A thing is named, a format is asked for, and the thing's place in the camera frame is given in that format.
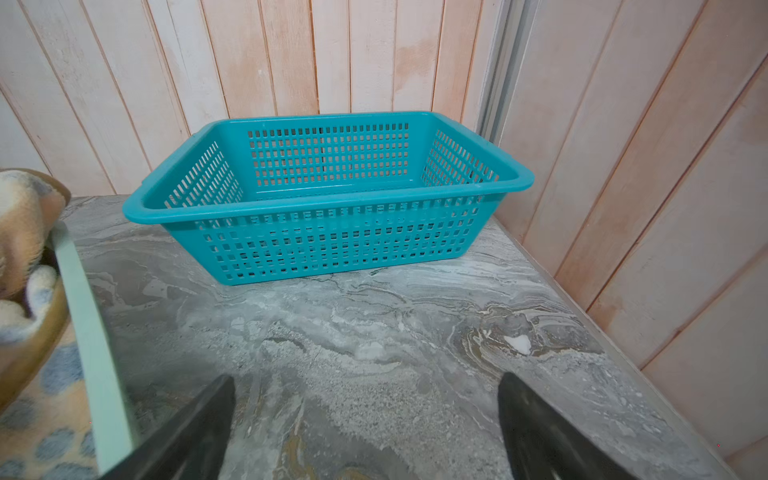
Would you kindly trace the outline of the teal plastic basket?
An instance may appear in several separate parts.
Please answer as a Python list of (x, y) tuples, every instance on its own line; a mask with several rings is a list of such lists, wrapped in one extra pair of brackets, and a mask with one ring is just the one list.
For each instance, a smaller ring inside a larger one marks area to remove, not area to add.
[(237, 286), (463, 255), (534, 174), (426, 111), (210, 123), (124, 202)]

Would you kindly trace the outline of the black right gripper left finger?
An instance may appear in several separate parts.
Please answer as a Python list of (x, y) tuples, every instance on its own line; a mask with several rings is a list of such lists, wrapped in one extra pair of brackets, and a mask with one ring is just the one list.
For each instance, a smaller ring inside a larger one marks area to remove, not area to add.
[(234, 378), (223, 374), (177, 412), (104, 479), (217, 479), (236, 404)]

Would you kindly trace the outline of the orange paw print towel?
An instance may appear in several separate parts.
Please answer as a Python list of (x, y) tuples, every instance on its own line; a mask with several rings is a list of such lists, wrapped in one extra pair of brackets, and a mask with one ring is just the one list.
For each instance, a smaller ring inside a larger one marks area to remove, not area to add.
[(44, 173), (1, 171), (1, 476), (94, 479), (84, 375), (48, 240), (71, 194)]

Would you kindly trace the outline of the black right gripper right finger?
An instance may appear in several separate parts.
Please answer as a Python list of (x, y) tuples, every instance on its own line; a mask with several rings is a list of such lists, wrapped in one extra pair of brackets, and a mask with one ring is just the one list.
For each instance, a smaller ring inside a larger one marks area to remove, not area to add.
[(512, 372), (498, 385), (498, 417), (515, 479), (632, 479)]

